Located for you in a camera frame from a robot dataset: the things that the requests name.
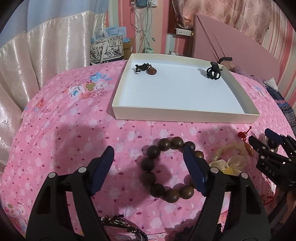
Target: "silver screw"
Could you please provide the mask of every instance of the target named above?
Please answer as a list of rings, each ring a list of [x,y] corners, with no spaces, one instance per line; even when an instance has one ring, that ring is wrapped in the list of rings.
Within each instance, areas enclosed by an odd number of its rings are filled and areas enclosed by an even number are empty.
[[[84,173],[84,172],[86,172],[86,167],[80,167],[80,168],[78,169],[78,172],[80,172],[80,173]]]
[[[211,172],[212,172],[212,173],[218,173],[218,172],[219,172],[219,169],[216,168],[216,167],[212,167],[212,168],[211,168]]]
[[[55,177],[55,172],[51,172],[51,173],[49,173],[49,174],[48,174],[48,177],[49,177],[49,178],[54,178],[54,177]]]
[[[249,177],[249,175],[245,172],[241,173],[242,178],[247,179]]]

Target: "pink bedspread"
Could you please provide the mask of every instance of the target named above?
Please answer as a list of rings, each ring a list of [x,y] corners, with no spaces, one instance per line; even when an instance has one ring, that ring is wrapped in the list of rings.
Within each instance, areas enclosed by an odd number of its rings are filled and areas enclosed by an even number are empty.
[[[142,148],[157,138],[180,136],[184,141],[193,141],[210,161],[218,147],[240,141],[237,132],[246,131],[249,125],[116,120],[112,116],[112,95],[124,65],[125,61],[118,61],[61,73],[26,107],[0,190],[5,212],[22,233],[46,176],[53,171],[68,174],[87,166],[108,145],[115,149],[115,160],[102,190],[93,197],[100,216],[124,214],[150,238],[157,239],[194,223],[204,197],[195,191],[191,199],[179,199],[174,204],[151,197],[139,181],[141,171],[137,164],[143,156]],[[294,136],[265,89],[253,80],[233,75],[261,114],[252,124],[252,133],[258,137],[270,128]],[[278,153],[283,154],[283,150],[280,148]],[[255,167],[256,159],[257,154],[249,160],[246,171],[258,192],[269,195],[269,185]],[[182,154],[175,150],[163,153],[154,170],[157,182],[169,187],[183,183],[188,175]],[[221,212],[227,210],[228,203],[226,195]],[[80,232],[71,198],[68,206],[73,226]]]

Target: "white satin curtain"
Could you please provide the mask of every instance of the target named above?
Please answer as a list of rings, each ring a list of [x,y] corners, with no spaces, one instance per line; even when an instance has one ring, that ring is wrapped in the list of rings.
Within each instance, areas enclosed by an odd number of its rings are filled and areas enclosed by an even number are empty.
[[[0,34],[0,176],[29,100],[58,73],[89,65],[108,4],[24,0],[7,22]]]

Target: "electrical outlet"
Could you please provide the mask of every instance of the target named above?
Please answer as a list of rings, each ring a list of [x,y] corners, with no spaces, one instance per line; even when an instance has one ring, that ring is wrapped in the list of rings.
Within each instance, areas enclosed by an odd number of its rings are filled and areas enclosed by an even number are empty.
[[[181,29],[181,28],[177,28],[176,29],[176,34],[177,35],[186,35],[186,36],[193,35],[193,33],[191,33],[190,30],[188,30],[188,29]]]
[[[148,0],[151,7],[157,7],[157,0]]]

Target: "white box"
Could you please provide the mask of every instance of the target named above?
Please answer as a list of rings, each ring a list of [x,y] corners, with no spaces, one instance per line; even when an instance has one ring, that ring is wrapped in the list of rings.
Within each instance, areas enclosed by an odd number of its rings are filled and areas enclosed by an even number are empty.
[[[151,64],[157,73],[135,72]],[[221,77],[206,77],[210,62],[163,54],[132,54],[112,103],[116,119],[253,123],[260,114],[238,81],[219,65]]]

